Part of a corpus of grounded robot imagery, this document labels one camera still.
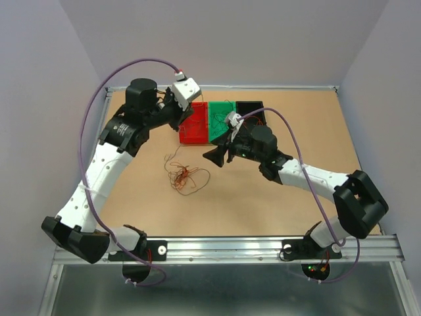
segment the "wall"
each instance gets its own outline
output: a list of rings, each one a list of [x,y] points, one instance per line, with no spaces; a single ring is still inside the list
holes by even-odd
[[[41,223],[79,179],[78,129],[99,79],[57,0],[4,2],[0,30],[0,315],[37,315],[55,248]]]
[[[421,302],[421,2],[391,0],[339,90],[362,167],[390,211],[404,268]]]
[[[387,0],[60,0],[99,76],[140,57],[168,59],[201,84],[333,85]],[[172,77],[131,68],[112,84]]]

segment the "wooden table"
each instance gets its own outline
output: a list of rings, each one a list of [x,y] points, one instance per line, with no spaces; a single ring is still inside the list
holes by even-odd
[[[359,168],[335,92],[241,90],[204,91],[203,95],[205,101],[263,101],[289,121],[305,163],[335,172]],[[124,92],[114,92],[107,120],[123,103]],[[278,138],[278,148],[296,157],[283,122],[268,112],[266,120]],[[171,188],[164,170],[164,157],[178,146],[178,135],[169,126],[151,131],[101,212],[109,226],[130,224],[149,236],[168,237],[303,235],[322,220],[310,193],[267,181],[258,163],[239,157],[220,169],[202,158],[212,149],[210,145],[186,145],[178,151],[173,161],[211,173],[205,188],[190,196],[180,195]],[[205,172],[193,176],[198,186],[207,179]],[[336,214],[332,203],[325,199],[322,203],[329,216]]]

